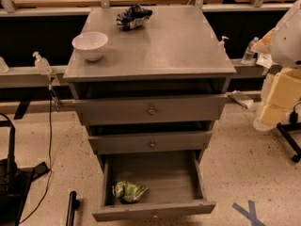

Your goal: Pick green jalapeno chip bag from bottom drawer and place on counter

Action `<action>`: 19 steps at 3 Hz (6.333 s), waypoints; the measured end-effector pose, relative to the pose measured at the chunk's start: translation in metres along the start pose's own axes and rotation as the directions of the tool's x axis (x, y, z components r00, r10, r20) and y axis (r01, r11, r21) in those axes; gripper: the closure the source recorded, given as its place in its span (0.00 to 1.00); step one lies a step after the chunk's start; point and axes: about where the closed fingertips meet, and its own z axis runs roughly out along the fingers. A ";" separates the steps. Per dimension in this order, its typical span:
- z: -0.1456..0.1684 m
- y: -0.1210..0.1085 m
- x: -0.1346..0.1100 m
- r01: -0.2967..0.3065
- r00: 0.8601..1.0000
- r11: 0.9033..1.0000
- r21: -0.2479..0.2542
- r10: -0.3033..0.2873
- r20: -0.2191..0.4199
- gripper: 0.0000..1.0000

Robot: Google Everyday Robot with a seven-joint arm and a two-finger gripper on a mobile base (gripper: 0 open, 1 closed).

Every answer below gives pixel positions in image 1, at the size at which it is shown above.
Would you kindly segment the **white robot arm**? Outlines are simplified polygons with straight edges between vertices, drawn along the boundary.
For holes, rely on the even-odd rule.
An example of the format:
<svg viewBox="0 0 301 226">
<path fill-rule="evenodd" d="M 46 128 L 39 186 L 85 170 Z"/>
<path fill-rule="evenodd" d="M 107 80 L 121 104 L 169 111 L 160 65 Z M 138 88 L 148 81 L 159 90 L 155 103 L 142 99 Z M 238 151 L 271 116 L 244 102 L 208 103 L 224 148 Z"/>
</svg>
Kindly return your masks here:
<svg viewBox="0 0 301 226">
<path fill-rule="evenodd" d="M 261 89 L 261 103 L 253 126 L 259 131 L 269 131 L 281 122 L 286 113 L 301 99 L 301 1 L 263 36 L 252 50 L 271 56 L 282 69 L 268 74 Z"/>
</svg>

